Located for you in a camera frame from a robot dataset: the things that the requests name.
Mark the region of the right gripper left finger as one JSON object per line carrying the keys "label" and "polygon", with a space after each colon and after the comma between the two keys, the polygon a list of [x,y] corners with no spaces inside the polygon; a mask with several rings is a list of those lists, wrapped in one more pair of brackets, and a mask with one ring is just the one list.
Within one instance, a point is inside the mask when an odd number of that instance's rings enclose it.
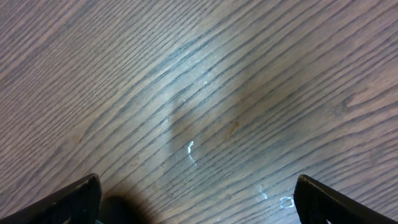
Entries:
{"label": "right gripper left finger", "polygon": [[1,223],[94,223],[102,195],[98,174],[89,174],[42,200],[2,218]]}

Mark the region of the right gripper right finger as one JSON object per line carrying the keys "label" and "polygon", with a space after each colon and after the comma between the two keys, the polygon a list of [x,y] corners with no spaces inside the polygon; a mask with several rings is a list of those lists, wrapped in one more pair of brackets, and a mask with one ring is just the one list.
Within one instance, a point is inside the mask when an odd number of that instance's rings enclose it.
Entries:
{"label": "right gripper right finger", "polygon": [[304,224],[397,224],[307,175],[297,179],[294,203]]}

